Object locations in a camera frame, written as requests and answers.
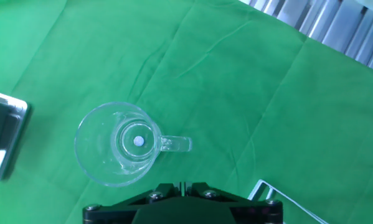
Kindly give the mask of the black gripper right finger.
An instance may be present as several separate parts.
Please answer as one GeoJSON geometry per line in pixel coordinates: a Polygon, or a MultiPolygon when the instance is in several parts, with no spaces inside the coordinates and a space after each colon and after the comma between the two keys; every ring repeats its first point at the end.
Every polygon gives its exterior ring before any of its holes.
{"type": "Polygon", "coordinates": [[[184,182],[182,199],[202,223],[283,223],[283,203],[277,199],[251,201],[205,182],[184,182]]]}

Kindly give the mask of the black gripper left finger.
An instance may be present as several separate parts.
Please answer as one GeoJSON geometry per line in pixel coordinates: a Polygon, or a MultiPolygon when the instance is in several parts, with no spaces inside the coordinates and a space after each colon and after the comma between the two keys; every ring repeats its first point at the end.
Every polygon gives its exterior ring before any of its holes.
{"type": "Polygon", "coordinates": [[[110,206],[100,204],[87,205],[82,210],[83,224],[131,223],[137,211],[172,197],[183,196],[183,183],[159,184],[155,189],[143,192],[125,201],[110,206]]]}

